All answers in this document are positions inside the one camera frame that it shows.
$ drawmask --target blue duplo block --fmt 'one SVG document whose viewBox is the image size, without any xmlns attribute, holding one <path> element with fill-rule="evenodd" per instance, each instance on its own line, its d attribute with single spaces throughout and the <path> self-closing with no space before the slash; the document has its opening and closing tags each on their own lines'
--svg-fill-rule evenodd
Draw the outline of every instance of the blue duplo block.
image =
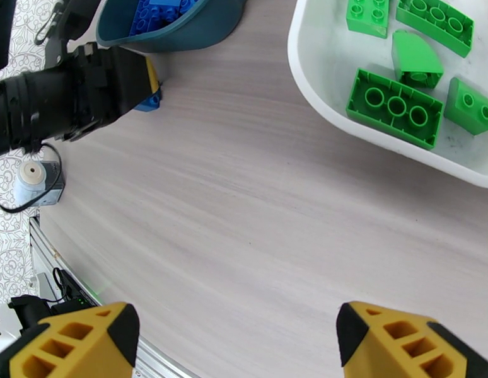
<svg viewBox="0 0 488 378">
<path fill-rule="evenodd" d="M 141 104 L 137 105 L 134 109 L 141 112 L 155 111 L 160 108 L 161 98 L 161 88 L 159 87 L 157 92 L 153 93 L 149 98 L 144 100 Z"/>
<path fill-rule="evenodd" d="M 198 1 L 199 0 L 181 0 L 181 7 L 179 9 L 179 13 L 181 15 L 187 13 Z"/>
<path fill-rule="evenodd" d="M 167 4 L 153 4 L 154 0 L 139 0 L 129 36 L 157 31 L 179 18 L 179 3 L 177 6 Z"/>
<path fill-rule="evenodd" d="M 170 6 L 179 8 L 181 0 L 150 0 L 149 3 L 156 6 Z"/>
</svg>

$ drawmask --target wire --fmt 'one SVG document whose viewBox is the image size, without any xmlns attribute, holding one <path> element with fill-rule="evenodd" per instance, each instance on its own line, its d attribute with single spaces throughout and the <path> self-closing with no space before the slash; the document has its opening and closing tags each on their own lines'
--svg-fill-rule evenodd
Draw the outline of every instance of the wire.
<svg viewBox="0 0 488 378">
<path fill-rule="evenodd" d="M 55 154 L 57 155 L 58 157 L 58 160 L 59 160 L 59 171 L 57 173 L 57 177 L 55 179 L 55 181 L 53 181 L 53 183 L 48 187 L 48 189 L 46 189 L 46 191 L 44 191 L 43 193 L 41 193 L 39 196 L 33 198 L 32 200 L 30 200 L 29 202 L 23 204 L 23 205 L 20 205 L 19 207 L 17 208 L 6 208 L 4 206 L 2 206 L 0 204 L 0 208 L 5 211 L 6 213 L 10 213 L 10 214 L 16 214 L 16 213 L 21 213 L 23 212 L 25 209 L 28 209 L 30 207 L 32 207 L 36 202 L 38 202 L 41 198 L 43 198 L 44 196 L 46 196 L 48 193 L 51 192 L 51 190 L 55 187 L 55 185 L 59 182 L 59 179 L 62 175 L 62 157 L 60 156 L 60 153 L 59 151 L 52 145 L 52 144 L 49 144 L 47 142 L 41 144 L 41 148 L 43 147 L 48 147 L 50 148 L 52 151 L 55 152 Z"/>
<path fill-rule="evenodd" d="M 55 280 L 55 284 L 57 284 L 58 288 L 62 292 L 64 290 L 64 286 L 62 285 L 62 270 L 60 270 L 60 268 L 54 268 L 52 271 L 52 275 L 53 275 L 53 279 Z M 56 303 L 60 302 L 61 300 L 67 298 L 67 293 L 69 292 L 68 290 L 69 289 L 66 289 L 66 291 L 64 292 L 62 297 L 60 297 L 57 300 L 52 301 L 52 300 L 44 298 L 43 301 L 49 302 L 51 304 L 56 304 Z"/>
<path fill-rule="evenodd" d="M 53 10 L 51 11 L 51 15 L 42 25 L 42 27 L 39 29 L 39 31 L 36 33 L 35 38 L 34 38 L 34 44 L 35 45 L 41 45 L 43 44 L 46 39 L 50 37 L 50 34 L 55 30 L 56 26 L 58 25 L 58 22 L 60 21 L 60 15 L 64 12 L 66 6 L 66 2 L 64 0 L 57 0 L 55 3 L 55 6 L 53 7 Z M 48 28 L 48 31 L 44 35 L 42 39 L 39 39 L 39 35 L 46 29 L 46 27 L 50 24 L 50 28 Z"/>
</svg>

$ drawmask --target green lego brick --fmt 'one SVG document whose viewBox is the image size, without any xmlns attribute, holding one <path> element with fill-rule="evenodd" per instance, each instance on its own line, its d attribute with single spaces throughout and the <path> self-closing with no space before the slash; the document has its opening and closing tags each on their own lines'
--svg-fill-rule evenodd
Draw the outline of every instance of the green lego brick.
<svg viewBox="0 0 488 378">
<path fill-rule="evenodd" d="M 388 37 L 390 0 L 349 0 L 347 27 L 379 38 Z"/>
<path fill-rule="evenodd" d="M 359 123 L 430 150 L 435 148 L 444 103 L 358 69 L 346 112 Z"/>
<path fill-rule="evenodd" d="M 472 135 L 488 131 L 488 98 L 454 77 L 449 87 L 445 117 Z"/>
<path fill-rule="evenodd" d="M 444 74 L 440 58 L 420 36 L 403 30 L 393 34 L 397 80 L 414 88 L 435 88 Z"/>
<path fill-rule="evenodd" d="M 472 49 L 473 20 L 441 0 L 400 0 L 397 20 L 459 56 L 466 57 Z"/>
</svg>

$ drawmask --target wood grain surface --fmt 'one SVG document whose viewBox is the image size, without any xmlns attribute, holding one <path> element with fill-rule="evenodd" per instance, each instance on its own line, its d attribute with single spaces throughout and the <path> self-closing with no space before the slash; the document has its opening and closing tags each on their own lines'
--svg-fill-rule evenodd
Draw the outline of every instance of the wood grain surface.
<svg viewBox="0 0 488 378">
<path fill-rule="evenodd" d="M 335 317 L 438 318 L 488 358 L 488 190 L 337 130 L 288 67 L 296 0 L 172 55 L 160 111 L 59 147 L 42 229 L 106 302 L 201 377 L 342 377 Z"/>
</svg>

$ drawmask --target white patterned wall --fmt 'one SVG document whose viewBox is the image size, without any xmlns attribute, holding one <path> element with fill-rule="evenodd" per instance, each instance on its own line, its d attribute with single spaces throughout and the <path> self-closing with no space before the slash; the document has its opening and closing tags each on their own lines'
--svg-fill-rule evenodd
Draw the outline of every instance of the white patterned wall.
<svg viewBox="0 0 488 378">
<path fill-rule="evenodd" d="M 17 0 L 11 32 L 9 63 L 0 71 L 0 79 L 23 71 L 37 71 L 44 66 L 44 48 L 33 44 L 38 29 L 46 22 L 56 0 Z M 30 156 L 13 151 L 0 157 L 0 202 L 14 205 L 12 190 L 16 170 Z M 36 209 L 10 215 L 0 210 L 0 303 L 10 297 L 34 293 L 29 286 L 33 277 L 32 255 L 28 218 L 36 215 Z"/>
</svg>

